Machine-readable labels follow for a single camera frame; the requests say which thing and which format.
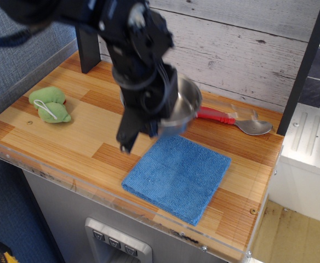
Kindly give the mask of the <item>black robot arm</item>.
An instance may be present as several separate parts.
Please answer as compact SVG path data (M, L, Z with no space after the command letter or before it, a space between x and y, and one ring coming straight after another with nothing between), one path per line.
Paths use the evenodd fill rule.
M158 122L170 117L178 74L162 57L174 43L165 19L148 1L0 1L0 8L25 26L0 37L0 47L21 45L54 21L105 41L124 104L116 135L123 152L132 150L140 132L156 136Z

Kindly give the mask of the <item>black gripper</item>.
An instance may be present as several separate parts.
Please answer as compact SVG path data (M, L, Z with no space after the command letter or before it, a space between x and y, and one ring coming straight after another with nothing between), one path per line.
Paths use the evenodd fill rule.
M120 150L131 153L141 129L147 129L150 138L159 137L159 124L174 111L178 99L178 72L169 64L160 62L153 73L132 80L116 68L112 76L121 88L124 112L116 135Z

